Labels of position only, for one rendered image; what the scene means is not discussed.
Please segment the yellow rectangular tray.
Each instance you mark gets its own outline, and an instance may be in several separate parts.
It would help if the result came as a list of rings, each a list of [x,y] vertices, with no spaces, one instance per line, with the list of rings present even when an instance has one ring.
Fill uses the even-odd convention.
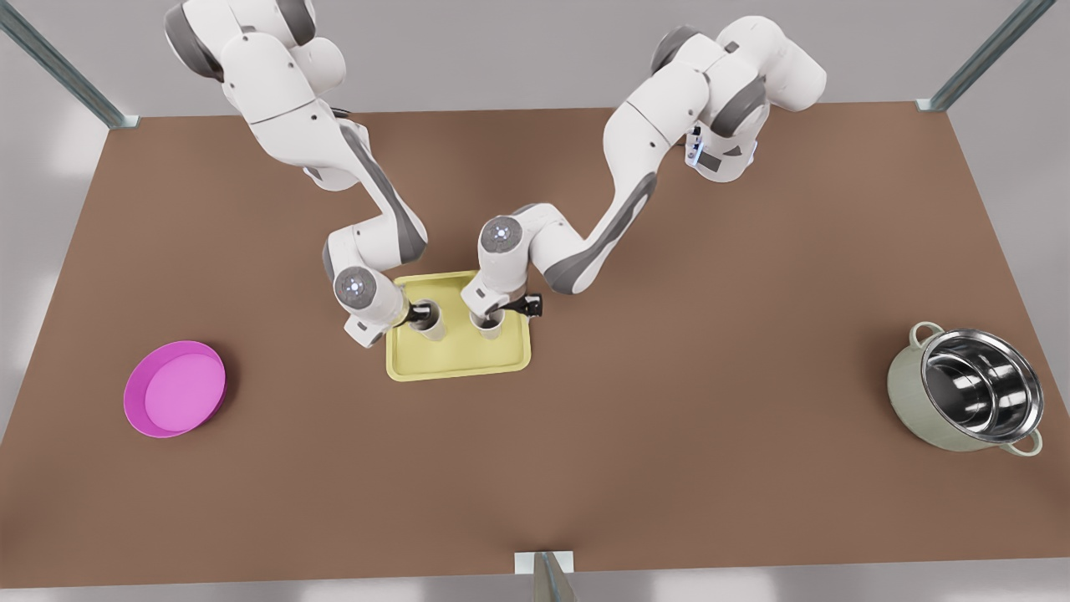
[[[523,370],[532,355],[528,317],[513,311],[487,339],[469,319],[460,296],[476,271],[409,275],[395,279],[410,300],[433,300],[441,310],[444,338],[431,340],[409,325],[387,333],[386,370],[394,381],[443,380]]]

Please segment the pale green steel pot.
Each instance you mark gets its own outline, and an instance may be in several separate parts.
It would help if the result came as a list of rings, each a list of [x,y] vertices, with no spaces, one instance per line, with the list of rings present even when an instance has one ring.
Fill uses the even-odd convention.
[[[992,333],[914,324],[886,386],[903,426],[936,448],[998,448],[1017,457],[1043,449],[1041,381],[1017,348]]]

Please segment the silver frame post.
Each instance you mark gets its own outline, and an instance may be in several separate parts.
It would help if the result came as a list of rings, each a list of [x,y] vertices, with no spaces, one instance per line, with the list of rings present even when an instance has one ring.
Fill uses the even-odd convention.
[[[111,130],[134,129],[139,124],[138,115],[122,113],[114,103],[96,84],[85,78],[85,74],[73,66],[68,58],[60,53],[48,38],[45,38],[33,24],[7,0],[0,0],[0,31],[3,31],[24,53],[28,55],[42,70],[49,73],[58,84],[100,119]]]
[[[578,602],[568,578],[574,574],[574,551],[516,552],[513,573],[532,576],[532,602]]]
[[[956,70],[944,84],[941,84],[931,98],[915,101],[915,107],[920,113],[946,113],[956,105],[956,101],[962,98],[973,84],[977,83],[985,72],[992,68],[995,62],[1010,49],[1019,38],[1023,37],[1033,24],[1046,15],[1051,7],[1055,7],[1058,0],[1021,0],[1014,11],[1006,17],[990,35],[974,51],[963,64]]]

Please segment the pink round bowl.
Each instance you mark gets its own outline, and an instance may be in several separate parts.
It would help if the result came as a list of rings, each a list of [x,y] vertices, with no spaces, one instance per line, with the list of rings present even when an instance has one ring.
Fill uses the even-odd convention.
[[[226,392],[226,367],[217,351],[197,340],[175,340],[131,371],[123,410],[138,433],[171,438],[209,421]]]

